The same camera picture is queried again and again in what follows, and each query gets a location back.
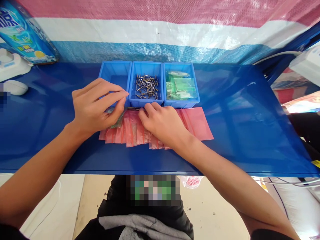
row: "blue workbench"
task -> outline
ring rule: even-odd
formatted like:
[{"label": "blue workbench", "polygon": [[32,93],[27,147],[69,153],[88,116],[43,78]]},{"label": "blue workbench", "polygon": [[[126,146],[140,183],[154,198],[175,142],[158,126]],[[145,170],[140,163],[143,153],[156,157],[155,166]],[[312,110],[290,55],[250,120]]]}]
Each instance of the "blue workbench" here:
[{"label": "blue workbench", "polygon": [[[254,176],[319,176],[260,69],[195,64],[200,99],[215,140],[204,143]],[[15,172],[74,117],[71,92],[98,77],[100,64],[34,66],[16,80],[29,86],[0,110],[0,172]],[[104,144],[99,133],[74,154],[64,173],[201,174],[172,150]]]}]

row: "forearm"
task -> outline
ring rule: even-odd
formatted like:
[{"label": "forearm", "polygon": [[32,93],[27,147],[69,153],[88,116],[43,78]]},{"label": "forearm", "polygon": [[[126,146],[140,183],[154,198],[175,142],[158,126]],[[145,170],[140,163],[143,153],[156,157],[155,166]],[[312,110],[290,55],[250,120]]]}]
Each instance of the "forearm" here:
[{"label": "forearm", "polygon": [[186,144],[188,147],[175,151],[197,167],[242,216],[244,214],[271,227],[292,228],[278,204],[248,174],[194,137]]},{"label": "forearm", "polygon": [[78,147],[87,139],[68,124],[0,188],[0,222],[20,227],[51,190]]}]

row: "right hand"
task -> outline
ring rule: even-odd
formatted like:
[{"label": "right hand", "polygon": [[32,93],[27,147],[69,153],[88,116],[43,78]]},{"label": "right hand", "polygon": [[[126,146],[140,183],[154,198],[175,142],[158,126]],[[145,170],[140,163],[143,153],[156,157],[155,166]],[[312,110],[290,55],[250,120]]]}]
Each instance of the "right hand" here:
[{"label": "right hand", "polygon": [[193,135],[184,127],[177,111],[171,107],[161,107],[158,103],[147,103],[145,113],[140,108],[139,117],[145,129],[173,150],[187,143]]}]

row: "person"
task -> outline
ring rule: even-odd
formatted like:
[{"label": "person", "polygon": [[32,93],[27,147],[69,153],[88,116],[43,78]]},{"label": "person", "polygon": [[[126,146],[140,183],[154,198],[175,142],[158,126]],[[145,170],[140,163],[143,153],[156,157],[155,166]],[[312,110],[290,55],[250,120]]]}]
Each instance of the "person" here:
[{"label": "person", "polygon": [[[116,123],[127,96],[120,86],[101,78],[72,92],[74,120],[0,188],[2,239],[27,239],[19,228],[57,182],[77,148],[95,132]],[[115,102],[114,111],[106,113]],[[153,102],[144,109],[139,111],[143,126],[209,179],[238,211],[251,239],[299,239],[272,197],[248,174],[190,134],[174,108]],[[115,176],[97,218],[88,223],[77,240],[193,239],[193,226],[182,202],[180,206],[132,206],[124,199],[124,184],[125,178]]]}]

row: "blue storage bin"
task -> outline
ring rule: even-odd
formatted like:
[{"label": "blue storage bin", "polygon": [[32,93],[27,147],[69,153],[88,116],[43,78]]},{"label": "blue storage bin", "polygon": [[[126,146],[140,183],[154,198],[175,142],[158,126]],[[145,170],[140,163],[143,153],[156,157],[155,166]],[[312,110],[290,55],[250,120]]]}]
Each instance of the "blue storage bin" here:
[{"label": "blue storage bin", "polygon": [[[148,99],[140,99],[137,95],[140,95],[137,91],[136,78],[137,75],[150,75],[152,77],[157,76],[159,79],[158,85],[158,99],[154,97]],[[163,88],[163,69],[162,63],[160,62],[133,62],[131,70],[131,86],[129,90],[129,101],[131,102],[132,107],[144,107],[146,103],[157,102],[162,105],[164,101],[164,88]]]},{"label": "blue storage bin", "polygon": [[[108,82],[119,85],[124,90],[129,92],[131,67],[131,61],[102,62],[99,78],[103,78]],[[130,101],[128,100],[128,97],[126,99],[125,107],[130,107]]]},{"label": "blue storage bin", "polygon": [[[189,98],[188,100],[169,100],[167,99],[167,86],[166,81],[168,79],[169,71],[181,71],[188,73],[189,78],[194,79],[194,85],[197,91],[197,98]],[[193,64],[192,63],[163,63],[163,76],[164,76],[164,105],[172,106],[174,108],[192,108],[194,105],[200,102],[200,96],[196,81],[196,76],[194,74]]]}]

